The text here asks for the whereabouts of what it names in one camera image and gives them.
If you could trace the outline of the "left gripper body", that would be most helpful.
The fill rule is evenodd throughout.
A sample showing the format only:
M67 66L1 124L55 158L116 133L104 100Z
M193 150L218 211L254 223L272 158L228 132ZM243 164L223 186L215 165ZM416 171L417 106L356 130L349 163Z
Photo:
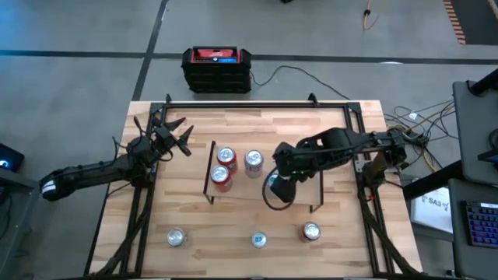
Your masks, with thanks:
M158 126L153 129L152 149L154 156L165 156L171 154L171 149L178 144L178 139L172 135L170 130L163 126Z

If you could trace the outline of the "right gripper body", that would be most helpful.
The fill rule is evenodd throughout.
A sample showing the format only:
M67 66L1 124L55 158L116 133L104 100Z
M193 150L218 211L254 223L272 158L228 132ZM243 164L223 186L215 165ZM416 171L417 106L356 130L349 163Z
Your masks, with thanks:
M296 197L296 181L285 179L279 176L275 183L269 188L270 191L279 198L282 202L294 202Z

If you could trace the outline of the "silver diet cola can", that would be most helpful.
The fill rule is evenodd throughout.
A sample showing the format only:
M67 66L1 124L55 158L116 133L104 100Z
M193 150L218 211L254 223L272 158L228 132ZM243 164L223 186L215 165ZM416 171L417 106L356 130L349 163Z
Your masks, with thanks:
M167 243L171 247L182 247L189 241L189 235L181 228L173 228L167 233Z
M244 157L244 172L250 178L258 178L261 176L264 165L264 157L258 150L252 149L246 152Z

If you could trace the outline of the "red Fanta can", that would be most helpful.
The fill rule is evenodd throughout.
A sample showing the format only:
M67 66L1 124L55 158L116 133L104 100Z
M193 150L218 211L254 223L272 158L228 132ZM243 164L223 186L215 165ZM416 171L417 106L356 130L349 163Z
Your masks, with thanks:
M232 148L227 146L220 148L216 158L218 163L225 166L231 174L237 172L237 154Z
M210 173L210 179L219 192L228 192L232 188L230 170L226 166L214 166Z

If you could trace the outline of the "red cola can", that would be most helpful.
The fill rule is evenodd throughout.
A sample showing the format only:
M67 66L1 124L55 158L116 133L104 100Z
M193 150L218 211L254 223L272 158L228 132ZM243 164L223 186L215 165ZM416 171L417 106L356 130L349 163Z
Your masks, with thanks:
M321 228L315 222L305 222L298 230L298 235L303 242L313 242L320 238Z

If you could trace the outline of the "red black portable power station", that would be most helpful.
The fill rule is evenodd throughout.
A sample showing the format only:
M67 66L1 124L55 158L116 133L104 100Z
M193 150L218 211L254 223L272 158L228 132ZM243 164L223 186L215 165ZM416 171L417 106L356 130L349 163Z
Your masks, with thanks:
M248 93L252 54L237 47L192 47L181 68L194 93Z

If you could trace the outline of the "grey metal mounting plate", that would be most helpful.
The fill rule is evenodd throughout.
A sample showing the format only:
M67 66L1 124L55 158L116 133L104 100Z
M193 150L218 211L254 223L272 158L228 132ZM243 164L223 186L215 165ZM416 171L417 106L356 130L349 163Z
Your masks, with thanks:
M364 154L360 153L357 155L354 155L353 157L353 166L355 168L355 171L357 173L362 173L363 168L365 165L370 161L370 155L369 154Z

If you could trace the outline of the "white paper sign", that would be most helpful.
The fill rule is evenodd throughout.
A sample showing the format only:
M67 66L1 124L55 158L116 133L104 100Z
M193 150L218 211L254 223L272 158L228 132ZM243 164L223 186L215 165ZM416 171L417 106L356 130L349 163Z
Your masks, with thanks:
M449 190L442 187L411 200L410 217L414 223L452 234Z

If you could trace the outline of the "black device with blue light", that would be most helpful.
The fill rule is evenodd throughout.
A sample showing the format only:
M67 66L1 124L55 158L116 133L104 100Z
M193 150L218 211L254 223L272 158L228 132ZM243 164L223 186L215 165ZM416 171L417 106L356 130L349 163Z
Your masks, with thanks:
M0 168L17 173L24 158L21 152L0 143Z

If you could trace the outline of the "grey bench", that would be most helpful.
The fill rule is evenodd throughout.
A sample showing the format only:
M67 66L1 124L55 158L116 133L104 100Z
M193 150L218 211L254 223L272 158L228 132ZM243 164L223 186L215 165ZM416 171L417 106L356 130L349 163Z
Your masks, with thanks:
M0 280L8 280L16 263L30 255L23 241L31 233L30 218L39 185L23 175L0 169L0 189L6 191L0 205Z

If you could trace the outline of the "grey desk with keyboard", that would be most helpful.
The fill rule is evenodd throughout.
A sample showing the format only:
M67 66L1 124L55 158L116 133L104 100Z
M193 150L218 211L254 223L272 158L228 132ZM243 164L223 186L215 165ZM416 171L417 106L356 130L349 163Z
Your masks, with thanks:
M451 179L448 181L456 274L477 280L498 280L498 249L468 244L462 215L463 201L498 204L498 187Z

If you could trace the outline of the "grey side desk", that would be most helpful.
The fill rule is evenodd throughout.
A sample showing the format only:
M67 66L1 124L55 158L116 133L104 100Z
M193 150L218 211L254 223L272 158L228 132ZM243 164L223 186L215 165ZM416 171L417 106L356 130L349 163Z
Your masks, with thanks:
M465 82L452 85L462 172L467 180L498 185L498 170L478 155L490 151L489 134L498 129L498 91L490 89L475 96Z

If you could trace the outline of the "backlit computer keyboard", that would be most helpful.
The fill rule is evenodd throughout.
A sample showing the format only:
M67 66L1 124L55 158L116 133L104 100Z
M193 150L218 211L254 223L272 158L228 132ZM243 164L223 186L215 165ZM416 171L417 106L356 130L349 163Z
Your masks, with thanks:
M498 204L463 201L461 207L468 244L498 249Z

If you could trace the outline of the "black floor mat orange edge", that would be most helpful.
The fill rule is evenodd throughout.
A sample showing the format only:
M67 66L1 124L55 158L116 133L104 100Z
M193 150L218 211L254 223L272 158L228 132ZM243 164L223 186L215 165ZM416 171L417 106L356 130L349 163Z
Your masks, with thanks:
M498 46L498 0L443 0L457 41Z

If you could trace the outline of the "wooden shelf with black frame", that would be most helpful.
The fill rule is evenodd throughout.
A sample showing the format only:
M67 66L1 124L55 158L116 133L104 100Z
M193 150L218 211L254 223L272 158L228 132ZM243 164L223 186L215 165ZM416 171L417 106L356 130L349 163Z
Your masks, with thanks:
M215 141L211 142L209 150L209 160L207 163L207 171L205 173L205 183L203 187L203 194L212 205L215 198L236 198L244 200L262 201L262 185L268 174L277 173L272 169L275 167L275 162L272 159L272 151L261 149L261 154L264 158L262 172L259 177L251 178L245 173L244 156L247 150L239 145L232 145L231 148L237 154L237 172L230 177L232 187L227 192L218 190L218 186L211 180L210 173L215 166L218 166L217 152L222 148L217 145ZM315 175L313 178L308 179L304 183L296 183L296 197L293 202L294 205L308 205L309 212L317 211L324 204L324 178L323 173Z

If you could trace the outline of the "black aluminium table frame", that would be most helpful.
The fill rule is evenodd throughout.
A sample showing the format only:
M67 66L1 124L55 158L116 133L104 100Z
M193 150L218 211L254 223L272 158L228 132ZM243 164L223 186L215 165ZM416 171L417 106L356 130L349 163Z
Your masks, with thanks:
M211 142L274 151L280 142L296 143L332 127L386 129L381 104L359 101L173 103L167 120L185 117L190 156L176 152L161 163L142 259L142 275L155 278L325 278L370 277L373 274L352 165L324 173L324 204L315 212L293 205L275 212L262 201L216 198L203 192ZM315 222L321 236L303 242L305 222ZM182 247L171 247L167 233L181 228L189 235ZM264 248L252 245L253 233L268 237Z

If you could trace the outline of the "black vertical post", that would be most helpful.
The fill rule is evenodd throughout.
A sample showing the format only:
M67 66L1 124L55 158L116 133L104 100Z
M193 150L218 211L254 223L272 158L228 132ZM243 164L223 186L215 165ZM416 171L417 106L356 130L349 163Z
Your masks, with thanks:
M498 91L498 68L477 82L467 81L467 86L474 96L482 96L489 89Z

